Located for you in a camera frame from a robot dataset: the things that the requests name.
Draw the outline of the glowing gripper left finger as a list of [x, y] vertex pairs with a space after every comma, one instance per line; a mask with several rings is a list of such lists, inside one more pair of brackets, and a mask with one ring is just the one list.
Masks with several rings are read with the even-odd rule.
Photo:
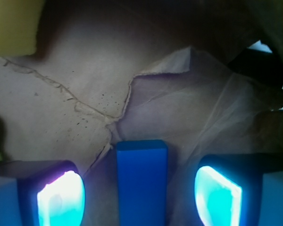
[[73, 162], [0, 161], [0, 226], [79, 226], [84, 209]]

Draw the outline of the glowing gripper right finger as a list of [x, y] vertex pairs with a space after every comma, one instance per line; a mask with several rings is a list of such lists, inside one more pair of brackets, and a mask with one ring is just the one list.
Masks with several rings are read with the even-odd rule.
[[283, 154], [209, 154], [194, 196], [205, 226], [283, 226]]

